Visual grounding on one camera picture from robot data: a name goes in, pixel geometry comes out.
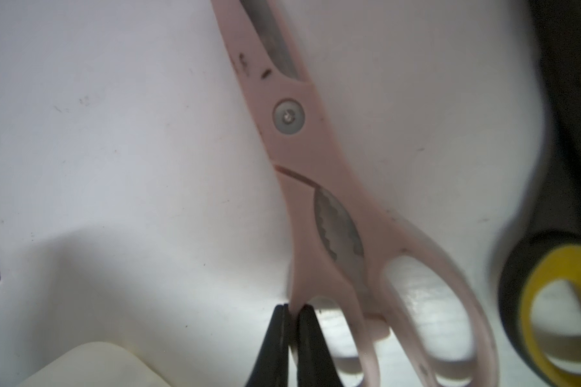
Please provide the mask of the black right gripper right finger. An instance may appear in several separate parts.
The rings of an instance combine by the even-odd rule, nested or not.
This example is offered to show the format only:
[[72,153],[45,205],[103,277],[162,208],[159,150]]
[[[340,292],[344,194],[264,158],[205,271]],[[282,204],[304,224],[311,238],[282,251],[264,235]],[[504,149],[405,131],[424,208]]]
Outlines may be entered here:
[[314,308],[306,305],[297,319],[298,387],[342,387]]

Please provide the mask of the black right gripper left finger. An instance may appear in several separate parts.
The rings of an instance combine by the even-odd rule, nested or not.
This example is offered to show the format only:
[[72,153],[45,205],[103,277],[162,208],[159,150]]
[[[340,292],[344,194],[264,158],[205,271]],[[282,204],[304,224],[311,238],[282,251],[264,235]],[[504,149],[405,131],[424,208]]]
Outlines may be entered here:
[[288,386],[290,331],[288,305],[277,305],[245,387]]

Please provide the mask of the pink handled kitchen scissors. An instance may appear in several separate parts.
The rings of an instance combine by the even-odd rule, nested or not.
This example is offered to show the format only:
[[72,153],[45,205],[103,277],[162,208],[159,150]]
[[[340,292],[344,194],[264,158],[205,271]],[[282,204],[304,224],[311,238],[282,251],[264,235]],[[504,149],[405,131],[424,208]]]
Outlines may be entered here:
[[341,308],[358,350],[364,382],[381,382],[366,316],[348,276],[318,232],[316,196],[330,194],[350,216],[361,243],[366,285],[425,386],[438,381],[429,355],[398,295],[389,290],[387,264],[411,256],[453,290],[471,323],[475,366],[471,385],[499,383],[492,329],[452,260],[413,237],[363,188],[337,143],[321,98],[295,41],[272,1],[215,1],[213,10],[232,67],[287,204],[294,260],[290,312],[324,296]]

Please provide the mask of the white plastic storage box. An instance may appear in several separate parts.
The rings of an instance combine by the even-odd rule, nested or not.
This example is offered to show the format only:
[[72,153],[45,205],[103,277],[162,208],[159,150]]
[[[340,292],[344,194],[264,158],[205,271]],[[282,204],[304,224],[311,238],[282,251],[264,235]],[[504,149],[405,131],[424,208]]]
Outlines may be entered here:
[[160,386],[169,384],[128,350],[107,342],[85,343],[20,383],[29,387]]

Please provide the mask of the black yellow handled scissors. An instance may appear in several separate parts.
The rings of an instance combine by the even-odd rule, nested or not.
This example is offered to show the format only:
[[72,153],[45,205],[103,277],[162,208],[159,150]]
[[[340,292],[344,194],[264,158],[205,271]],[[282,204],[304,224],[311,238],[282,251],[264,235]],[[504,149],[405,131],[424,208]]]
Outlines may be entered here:
[[[511,345],[540,379],[581,386],[581,374],[544,353],[552,336],[537,334],[531,319],[535,298],[552,282],[570,283],[581,305],[581,1],[532,1],[529,9],[556,134],[529,227],[500,275],[498,306]],[[581,349],[581,337],[562,345]]]

